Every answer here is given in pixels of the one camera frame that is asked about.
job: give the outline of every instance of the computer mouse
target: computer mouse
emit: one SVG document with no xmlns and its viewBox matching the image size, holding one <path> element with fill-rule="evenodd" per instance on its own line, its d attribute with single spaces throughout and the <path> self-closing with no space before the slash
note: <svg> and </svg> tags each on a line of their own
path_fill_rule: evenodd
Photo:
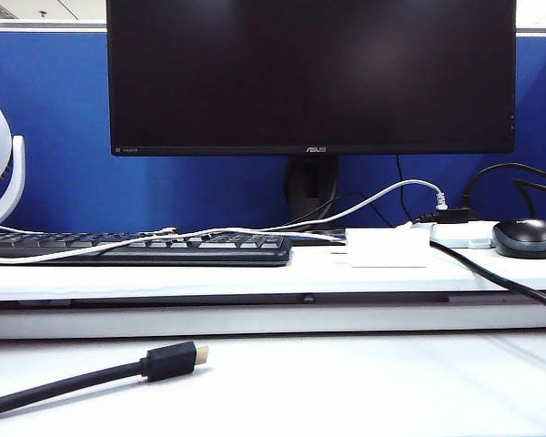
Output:
<svg viewBox="0 0 546 437">
<path fill-rule="evenodd" d="M 493 241 L 498 253 L 504 257 L 546 259 L 546 220 L 501 221 L 493 227 Z"/>
</svg>

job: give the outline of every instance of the blue cubicle wall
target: blue cubicle wall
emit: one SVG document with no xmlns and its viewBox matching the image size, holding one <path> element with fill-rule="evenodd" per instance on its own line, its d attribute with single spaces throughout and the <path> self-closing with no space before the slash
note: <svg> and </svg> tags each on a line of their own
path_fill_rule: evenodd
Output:
<svg viewBox="0 0 546 437">
<path fill-rule="evenodd" d="M 284 157 L 112 157 L 106 81 L 103 33 L 0 32 L 0 106 L 13 132 L 25 135 L 28 163 L 25 193 L 8 224 L 61 231 L 188 230 L 287 219 Z M 516 118 L 514 154 L 404 156 L 405 176 L 440 184 L 450 204 L 458 204 L 469 176 L 490 164 L 515 160 L 546 169 L 546 36 L 518 38 Z M 474 204 L 485 218 L 527 215 L 511 187 L 516 174 L 499 171 L 477 186 Z M 340 160 L 340 193 L 373 193 L 397 179 L 393 156 Z M 407 188 L 405 196 L 413 214 L 434 205 L 426 188 Z M 546 194 L 532 196 L 546 218 Z M 405 219 L 398 194 L 378 206 L 394 222 Z M 367 209 L 341 225 L 383 223 Z"/>
</svg>

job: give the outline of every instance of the black monitor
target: black monitor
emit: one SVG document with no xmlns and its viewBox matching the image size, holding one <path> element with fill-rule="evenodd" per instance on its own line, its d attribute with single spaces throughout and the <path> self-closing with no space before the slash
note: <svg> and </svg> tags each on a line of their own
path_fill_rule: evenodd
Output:
<svg viewBox="0 0 546 437">
<path fill-rule="evenodd" d="M 112 153 L 289 155 L 298 215 L 333 195 L 338 155 L 512 151 L 515 10 L 107 0 Z"/>
</svg>

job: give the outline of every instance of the white desk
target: white desk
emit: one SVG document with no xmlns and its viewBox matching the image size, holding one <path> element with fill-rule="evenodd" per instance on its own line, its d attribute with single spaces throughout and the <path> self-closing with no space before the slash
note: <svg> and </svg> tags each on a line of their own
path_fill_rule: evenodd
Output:
<svg viewBox="0 0 546 437">
<path fill-rule="evenodd" d="M 171 342 L 0 341 L 0 395 L 132 362 Z M 210 347 L 205 369 L 9 412 L 0 437 L 546 436 L 546 330 L 197 344 Z"/>
<path fill-rule="evenodd" d="M 0 339 L 546 327 L 541 305 L 502 292 L 435 249 L 423 269 L 355 269 L 341 252 L 294 248 L 288 266 L 261 269 L 0 267 L 0 305 L 26 305 L 0 308 Z M 492 249 L 461 252 L 546 290 L 546 260 L 508 259 Z M 413 300 L 410 293 L 434 299 Z M 257 295 L 290 299 L 262 304 L 252 300 Z M 116 305 L 118 299 L 174 296 L 192 303 Z M 207 296 L 248 301 L 197 303 Z M 305 303 L 312 297 L 313 303 Z M 91 307 L 66 306 L 77 299 L 90 300 Z M 115 299 L 115 308 L 97 306 L 104 299 Z"/>
</svg>

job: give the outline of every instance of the keyboard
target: keyboard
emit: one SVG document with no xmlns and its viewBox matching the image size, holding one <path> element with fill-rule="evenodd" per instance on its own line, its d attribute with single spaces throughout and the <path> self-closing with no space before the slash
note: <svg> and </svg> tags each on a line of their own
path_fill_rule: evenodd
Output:
<svg viewBox="0 0 546 437">
<path fill-rule="evenodd" d="M 0 233 L 0 258 L 22 258 L 148 237 L 140 233 Z M 289 261 L 291 241 L 278 236 L 221 233 L 188 239 L 153 239 L 86 255 L 40 261 L 64 266 L 276 267 Z"/>
</svg>

